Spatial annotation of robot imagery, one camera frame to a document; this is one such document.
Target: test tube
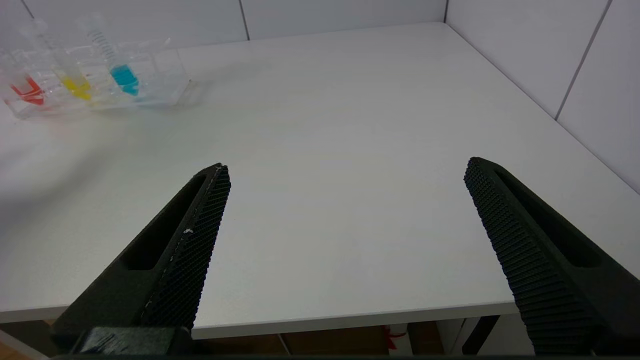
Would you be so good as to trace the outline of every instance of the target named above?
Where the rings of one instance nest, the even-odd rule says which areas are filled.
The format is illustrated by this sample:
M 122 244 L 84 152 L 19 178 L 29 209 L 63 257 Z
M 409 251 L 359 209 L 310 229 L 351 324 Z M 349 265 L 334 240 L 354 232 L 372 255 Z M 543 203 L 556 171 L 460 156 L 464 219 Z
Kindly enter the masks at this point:
M 91 100 L 91 85 L 71 55 L 48 34 L 47 24 L 42 19 L 33 19 L 32 23 L 20 29 L 20 32 L 33 47 L 45 52 L 53 59 L 53 72 L 73 96 Z
M 18 65 L 15 58 L 4 49 L 0 49 L 0 68 L 2 68 L 5 77 L 9 81 L 11 89 L 23 101 L 35 105 L 44 104 L 44 92 L 40 86 Z
M 136 96 L 139 91 L 138 78 L 135 76 L 124 57 L 118 52 L 117 47 L 109 41 L 104 33 L 104 19 L 99 13 L 85 15 L 76 20 L 80 29 L 91 40 L 93 47 L 107 62 L 109 73 L 120 89 Z

